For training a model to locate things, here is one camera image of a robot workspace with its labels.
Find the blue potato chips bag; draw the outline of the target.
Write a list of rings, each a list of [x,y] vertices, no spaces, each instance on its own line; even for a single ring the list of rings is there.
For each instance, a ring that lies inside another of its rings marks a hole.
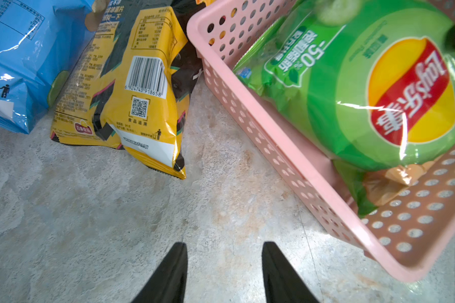
[[[94,1],[0,1],[0,126],[29,134],[54,104],[100,12]]]

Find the pink perforated plastic basket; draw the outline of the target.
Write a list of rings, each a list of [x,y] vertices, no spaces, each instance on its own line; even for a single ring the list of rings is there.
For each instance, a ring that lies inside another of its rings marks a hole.
[[[455,151],[409,192],[360,219],[330,160],[274,107],[252,95],[232,67],[292,1],[216,1],[188,22],[207,87],[323,228],[360,248],[401,282],[421,280],[455,235]]]

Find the green potato chips bag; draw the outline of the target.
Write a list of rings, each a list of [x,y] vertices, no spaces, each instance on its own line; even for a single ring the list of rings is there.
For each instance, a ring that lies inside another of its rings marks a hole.
[[[298,1],[234,74],[332,160],[365,217],[455,144],[454,29],[427,1]]]

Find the black yellow potato chips bag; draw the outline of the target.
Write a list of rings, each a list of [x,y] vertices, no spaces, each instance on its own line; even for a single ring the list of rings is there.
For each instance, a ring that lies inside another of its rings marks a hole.
[[[151,169],[186,177],[181,152],[202,61],[187,23],[203,1],[108,1],[58,98],[51,139],[126,150]]]

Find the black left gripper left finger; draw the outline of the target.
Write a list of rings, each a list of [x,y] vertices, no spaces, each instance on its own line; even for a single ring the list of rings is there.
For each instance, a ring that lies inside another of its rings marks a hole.
[[[187,273],[187,245],[176,242],[131,303],[184,302]]]

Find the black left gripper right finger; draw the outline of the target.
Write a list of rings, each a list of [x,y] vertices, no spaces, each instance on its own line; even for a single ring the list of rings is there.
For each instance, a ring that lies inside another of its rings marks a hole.
[[[275,242],[264,242],[262,271],[267,303],[319,303]]]

